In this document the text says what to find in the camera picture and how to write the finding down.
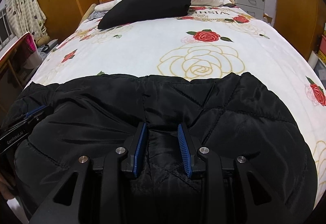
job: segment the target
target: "nightstand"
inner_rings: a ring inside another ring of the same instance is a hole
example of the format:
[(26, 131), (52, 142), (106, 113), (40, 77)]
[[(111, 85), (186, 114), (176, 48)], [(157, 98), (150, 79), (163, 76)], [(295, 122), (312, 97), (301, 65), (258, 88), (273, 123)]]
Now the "nightstand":
[(263, 19), (266, 0), (234, 0), (236, 5), (256, 19)]

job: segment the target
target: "silver bolt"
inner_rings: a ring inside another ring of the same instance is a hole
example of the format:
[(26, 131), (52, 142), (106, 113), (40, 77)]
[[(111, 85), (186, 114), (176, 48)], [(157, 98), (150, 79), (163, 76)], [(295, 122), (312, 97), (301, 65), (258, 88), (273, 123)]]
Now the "silver bolt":
[(115, 152), (117, 154), (123, 154), (125, 151), (126, 151), (126, 149), (124, 147), (119, 147), (119, 148), (116, 148), (116, 150), (115, 150)]
[(240, 163), (245, 163), (247, 159), (246, 159), (245, 157), (243, 157), (243, 156), (238, 156), (238, 157), (237, 157), (237, 160), (238, 160), (238, 162), (240, 162)]
[(87, 161), (88, 161), (88, 157), (87, 157), (87, 156), (80, 156), (79, 159), (78, 159), (78, 161), (79, 161), (80, 163), (87, 162)]
[(202, 154), (206, 154), (206, 153), (209, 153), (209, 148), (201, 147), (201, 148), (199, 149), (199, 151), (200, 151)]

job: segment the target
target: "paper roll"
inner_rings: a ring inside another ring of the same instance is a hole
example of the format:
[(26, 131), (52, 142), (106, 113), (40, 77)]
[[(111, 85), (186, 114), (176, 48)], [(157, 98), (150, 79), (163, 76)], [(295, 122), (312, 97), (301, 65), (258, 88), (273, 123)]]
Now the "paper roll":
[(318, 55), (314, 51), (312, 51), (308, 59), (308, 64), (312, 69), (314, 69), (316, 67), (317, 62), (318, 62)]

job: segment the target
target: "white floral bedspread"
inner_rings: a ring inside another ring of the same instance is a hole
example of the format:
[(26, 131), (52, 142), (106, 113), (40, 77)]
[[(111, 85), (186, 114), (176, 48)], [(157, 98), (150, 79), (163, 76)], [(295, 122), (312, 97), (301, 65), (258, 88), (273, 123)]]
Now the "white floral bedspread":
[(268, 24), (238, 8), (190, 7), (188, 16), (100, 31), (86, 20), (53, 50), (32, 81), (64, 83), (124, 73), (222, 78), (250, 72), (286, 104), (309, 145), (318, 172), (316, 202), (326, 188), (324, 87), (299, 53)]

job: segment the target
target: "red box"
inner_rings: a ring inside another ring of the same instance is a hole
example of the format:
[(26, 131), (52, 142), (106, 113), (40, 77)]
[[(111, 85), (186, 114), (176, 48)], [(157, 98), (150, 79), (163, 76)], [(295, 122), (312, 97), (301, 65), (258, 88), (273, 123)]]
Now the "red box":
[(321, 52), (326, 54), (326, 36), (324, 35), (322, 35), (322, 43), (320, 44), (319, 50), (321, 50)]

